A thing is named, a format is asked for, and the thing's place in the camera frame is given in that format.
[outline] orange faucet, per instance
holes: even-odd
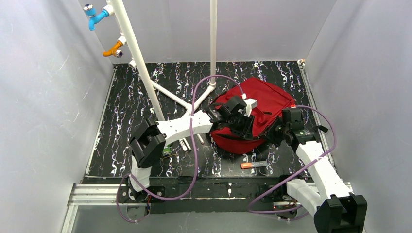
[[[109,49],[109,51],[106,51],[103,53],[103,56],[110,57],[111,55],[113,55],[117,58],[121,57],[123,55],[123,52],[119,48],[123,46],[123,44],[125,43],[126,43],[126,39],[124,38],[124,36],[121,36],[117,40],[117,43],[111,49]]]

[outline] black floor mat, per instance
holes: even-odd
[[[206,62],[189,63],[151,63],[147,69],[152,80],[177,96],[190,101],[192,90],[197,82],[210,74],[210,64]],[[296,99],[296,104],[309,105],[309,99],[302,81],[297,62],[219,62],[217,74],[223,74],[243,82],[250,77],[258,77],[282,87]],[[128,146],[130,136],[146,117],[155,118],[143,83],[137,71],[127,64],[116,65],[115,77],[103,116],[98,143],[87,176],[119,177],[131,169],[131,152]],[[217,79],[217,88],[208,99],[207,105],[218,94],[230,89],[234,84],[222,78]],[[167,119],[181,117],[185,109],[173,100],[157,92],[163,114]],[[315,121],[313,114],[305,111],[307,126]],[[199,156],[199,176],[201,177],[241,177],[273,176],[293,173],[302,167],[302,162],[286,145],[275,148],[264,144],[253,152],[238,155],[228,153],[211,143],[208,135],[202,135],[205,145],[197,141]],[[152,176],[176,177],[193,176],[193,152],[183,152],[178,142],[173,143],[172,157],[159,161],[152,167]],[[267,167],[242,170],[240,164],[250,161],[266,160]]]

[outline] red bag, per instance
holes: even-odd
[[[260,138],[264,130],[270,126],[278,116],[281,116],[283,108],[295,104],[292,96],[280,87],[257,78],[249,78],[242,82],[240,86],[244,93],[246,93],[247,98],[257,100],[257,107],[252,110],[252,115],[255,117],[252,128],[254,139],[241,139],[232,134],[228,127],[210,132],[211,137],[220,148],[234,154],[248,153],[253,150],[253,148],[265,142],[265,139]],[[214,102],[226,103],[233,96],[241,96],[238,86],[220,95]]]

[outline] white wall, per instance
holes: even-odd
[[[334,123],[338,173],[368,201],[368,233],[411,231],[412,1],[338,0],[307,58]]]
[[[219,0],[218,61],[276,61],[306,58],[336,0]],[[91,3],[98,12],[104,0]],[[210,61],[209,0],[124,0],[145,62]],[[82,29],[87,29],[83,17]],[[120,36],[113,17],[96,26],[105,49]],[[113,63],[128,63],[123,49]]]
[[[3,1],[0,232],[61,230],[85,171],[113,66],[76,0]]]

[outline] white tube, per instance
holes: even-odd
[[[200,136],[200,134],[196,134],[196,135],[197,135],[197,138],[199,139],[200,143],[202,143],[202,145],[204,145],[205,141],[203,141],[202,136]]]
[[[113,10],[113,6],[112,6],[112,3],[110,2],[110,0],[106,0],[106,3],[107,3],[107,5],[110,5],[110,6],[112,7],[112,10]],[[123,29],[121,28],[121,26],[120,26],[120,24],[119,24],[119,21],[117,20],[116,14],[115,14],[115,18],[116,18],[117,26],[118,26],[119,29],[120,29],[120,35],[121,35],[121,36],[124,36],[124,34],[123,34]]]
[[[215,89],[215,86],[210,86],[207,87],[206,91],[195,101],[194,103],[194,110],[196,110],[200,104],[208,97],[208,95]]]
[[[146,64],[144,63],[143,56],[141,54],[139,44],[137,43],[135,33],[133,31],[132,25],[130,24],[129,17],[127,16],[126,9],[122,0],[111,0],[111,5],[115,12],[116,18],[119,22],[120,28],[123,30],[124,37],[126,37],[127,44],[129,45],[132,57],[136,62],[137,69],[143,81],[144,87],[146,88],[147,95],[149,96],[150,102],[152,102],[154,112],[156,113],[158,120],[165,120],[165,117],[160,108],[159,100],[155,89],[152,86],[149,72],[147,71]]]
[[[182,140],[185,142],[186,147],[188,148],[188,150],[192,150],[192,147],[190,147],[189,142],[186,140],[186,138],[183,138]]]
[[[210,75],[216,74],[216,37],[218,24],[218,0],[210,0]],[[216,77],[210,79],[216,86]]]
[[[157,84],[155,81],[152,80],[152,85],[154,88],[156,88],[157,90],[159,90],[161,93],[165,94],[166,96],[170,97],[172,100],[176,101],[178,104],[182,105],[184,108],[186,109],[191,109],[192,105],[189,103],[186,103],[184,100],[182,100],[181,98],[177,97],[175,94],[173,94],[172,92],[168,91],[167,89],[165,89],[164,87],[160,86],[159,84]]]

